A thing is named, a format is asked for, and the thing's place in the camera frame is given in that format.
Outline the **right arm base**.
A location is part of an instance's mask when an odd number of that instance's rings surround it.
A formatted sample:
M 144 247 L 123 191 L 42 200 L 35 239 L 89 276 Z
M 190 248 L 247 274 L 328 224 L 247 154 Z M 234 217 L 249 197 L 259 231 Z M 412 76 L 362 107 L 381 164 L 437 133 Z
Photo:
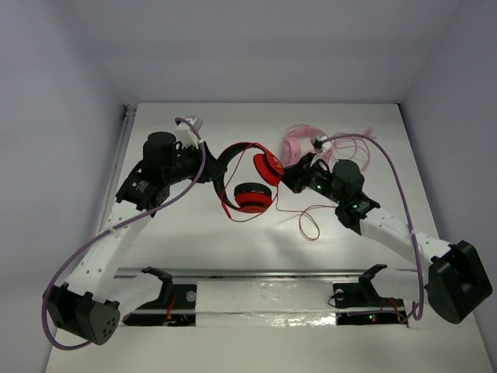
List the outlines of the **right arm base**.
M 377 264 L 358 277 L 357 282 L 333 285 L 328 305 L 336 310 L 339 326 L 408 325 L 408 313 L 400 298 L 382 298 L 372 280 L 387 266 Z

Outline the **red black headphones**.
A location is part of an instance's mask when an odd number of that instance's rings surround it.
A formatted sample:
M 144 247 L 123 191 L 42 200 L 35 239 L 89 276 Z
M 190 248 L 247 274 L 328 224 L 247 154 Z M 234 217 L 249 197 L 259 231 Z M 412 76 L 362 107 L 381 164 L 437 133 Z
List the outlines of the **red black headphones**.
M 224 175 L 213 185 L 227 215 L 257 215 L 271 207 L 283 178 L 283 165 L 270 150 L 257 142 L 239 142 L 223 150 L 218 161 Z

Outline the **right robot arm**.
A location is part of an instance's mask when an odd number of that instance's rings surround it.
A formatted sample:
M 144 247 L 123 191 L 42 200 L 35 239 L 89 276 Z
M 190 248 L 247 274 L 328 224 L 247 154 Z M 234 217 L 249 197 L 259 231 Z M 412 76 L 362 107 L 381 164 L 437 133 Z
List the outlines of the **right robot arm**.
M 399 221 L 362 191 L 364 177 L 354 161 L 340 160 L 326 169 L 306 155 L 284 168 L 282 181 L 294 193 L 310 189 L 335 202 L 335 215 L 345 228 L 415 265 L 414 271 L 408 271 L 376 264 L 364 272 L 354 291 L 365 304 L 400 298 L 418 302 L 413 310 L 429 305 L 445 321 L 458 324 L 492 295 L 491 282 L 472 244 L 450 243 Z

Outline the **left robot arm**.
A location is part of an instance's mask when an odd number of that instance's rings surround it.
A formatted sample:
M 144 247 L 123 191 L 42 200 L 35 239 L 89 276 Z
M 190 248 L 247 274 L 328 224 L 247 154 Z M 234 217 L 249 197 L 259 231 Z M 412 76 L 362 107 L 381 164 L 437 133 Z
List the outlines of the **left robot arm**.
M 225 171 L 196 129 L 148 135 L 141 160 L 116 192 L 105 227 L 62 264 L 43 293 L 41 324 L 53 347 L 77 348 L 56 341 L 50 324 L 81 338 L 81 347 L 101 346 L 134 310 L 172 300 L 171 274 L 145 267 L 119 287 L 113 283 L 116 272 L 157 212 Z

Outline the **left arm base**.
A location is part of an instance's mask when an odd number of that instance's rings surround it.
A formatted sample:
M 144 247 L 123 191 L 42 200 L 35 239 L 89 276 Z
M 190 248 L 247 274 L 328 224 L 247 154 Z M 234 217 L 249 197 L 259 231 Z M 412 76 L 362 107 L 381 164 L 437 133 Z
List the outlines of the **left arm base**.
M 195 326 L 196 283 L 175 283 L 172 275 L 154 267 L 141 273 L 152 275 L 162 282 L 155 300 L 144 303 L 123 317 L 126 326 Z

